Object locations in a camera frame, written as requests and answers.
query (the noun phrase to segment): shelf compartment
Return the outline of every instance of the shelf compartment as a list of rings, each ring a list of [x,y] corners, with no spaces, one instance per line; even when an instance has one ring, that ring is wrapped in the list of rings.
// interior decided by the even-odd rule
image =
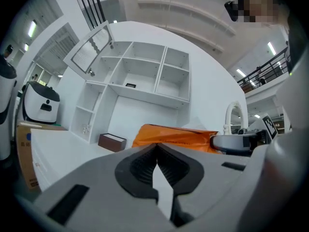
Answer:
[[[136,85],[136,89],[153,92],[160,64],[144,60],[123,58],[117,65],[110,84]]]
[[[175,49],[168,48],[165,56],[165,64],[189,70],[189,54]]]
[[[122,57],[131,44],[132,42],[122,42],[122,41],[114,42],[113,49],[111,49],[110,45],[107,45],[102,51],[102,56]]]
[[[118,94],[109,86],[104,89],[102,99],[99,104],[93,126],[91,128],[90,140],[91,144],[98,144],[100,134],[108,132],[108,127],[112,117],[112,113],[118,98]]]
[[[80,138],[89,142],[90,132],[94,123],[95,114],[79,107],[76,107],[70,131]]]
[[[79,97],[77,106],[89,111],[96,111],[105,85],[86,82]]]
[[[117,57],[102,57],[97,66],[92,69],[95,76],[90,76],[89,79],[93,82],[109,83],[119,61],[120,58]]]
[[[190,74],[180,68],[163,65],[156,92],[172,97],[190,100]]]
[[[164,49],[165,47],[161,45],[133,42],[124,57],[160,63]]]
[[[110,84],[110,87],[119,95],[139,101],[149,102],[156,105],[171,107],[175,109],[182,109],[189,104],[178,98],[161,95],[158,93],[145,92],[135,88],[130,88],[121,85]]]

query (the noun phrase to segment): cardboard box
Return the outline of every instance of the cardboard box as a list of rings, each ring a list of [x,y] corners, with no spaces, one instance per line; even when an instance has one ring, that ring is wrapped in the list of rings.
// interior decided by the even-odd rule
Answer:
[[[119,152],[126,147],[126,139],[109,133],[100,134],[98,145],[113,152]]]
[[[17,124],[16,145],[17,145],[17,153],[20,168],[28,188],[36,189],[38,188],[39,184],[35,176],[32,165],[31,132],[30,132],[31,128],[41,130],[54,130],[54,131],[56,130],[65,131],[65,129],[61,126],[33,123],[29,121],[20,121]]]

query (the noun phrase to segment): railing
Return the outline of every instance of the railing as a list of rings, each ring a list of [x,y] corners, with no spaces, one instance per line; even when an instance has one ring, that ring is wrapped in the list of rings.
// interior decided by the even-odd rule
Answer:
[[[77,0],[90,29],[106,21],[100,0]]]
[[[287,48],[279,52],[254,72],[238,81],[237,83],[239,83],[242,90],[248,93],[286,73],[288,71],[288,63],[285,58],[286,50]]]

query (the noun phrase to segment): orange bag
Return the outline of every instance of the orange bag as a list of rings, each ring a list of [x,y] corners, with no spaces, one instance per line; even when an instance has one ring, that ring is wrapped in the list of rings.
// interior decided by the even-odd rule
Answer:
[[[153,143],[169,143],[180,147],[208,153],[219,154],[210,147],[210,137],[217,131],[193,130],[158,125],[143,125],[137,134],[132,147],[139,147]]]

